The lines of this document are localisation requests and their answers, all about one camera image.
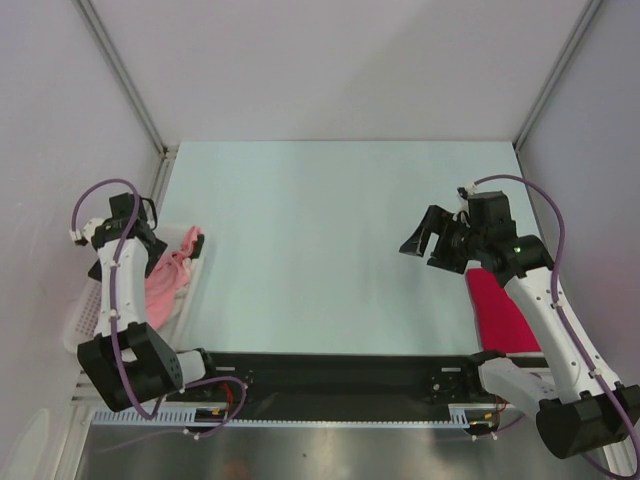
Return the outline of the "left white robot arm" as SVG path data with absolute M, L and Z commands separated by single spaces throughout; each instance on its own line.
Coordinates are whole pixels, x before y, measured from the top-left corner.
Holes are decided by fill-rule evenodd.
M 206 366 L 202 349 L 176 352 L 149 323 L 145 280 L 150 247 L 160 241 L 147 233 L 117 236 L 100 225 L 91 238 L 101 268 L 102 296 L 95 334 L 77 346 L 78 361 L 114 412 L 133 408 L 146 419 L 146 401 L 188 389 L 197 398 L 214 397 L 221 376 Z

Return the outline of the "pink t shirt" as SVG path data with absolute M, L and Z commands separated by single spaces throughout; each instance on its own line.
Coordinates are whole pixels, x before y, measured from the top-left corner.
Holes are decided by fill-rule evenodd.
M 178 312 L 178 299 L 186 295 L 192 281 L 194 265 L 193 243 L 199 234 L 198 226 L 192 226 L 183 237 L 180 247 L 162 255 L 151 274 L 145 280 L 145 301 L 148 323 L 155 330 L 168 323 Z

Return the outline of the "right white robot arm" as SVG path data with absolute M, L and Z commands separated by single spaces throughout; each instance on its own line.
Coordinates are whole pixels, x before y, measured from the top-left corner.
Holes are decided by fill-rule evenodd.
M 473 401 L 495 394 L 535 422 L 557 458 L 626 440 L 639 419 L 639 388 L 624 385 L 598 354 L 572 308 L 552 285 L 554 263 L 542 241 L 520 236 L 500 192 L 475 195 L 465 214 L 430 206 L 400 253 L 462 274 L 477 261 L 493 275 L 526 319 L 547 361 L 546 382 L 500 354 L 463 373 Z

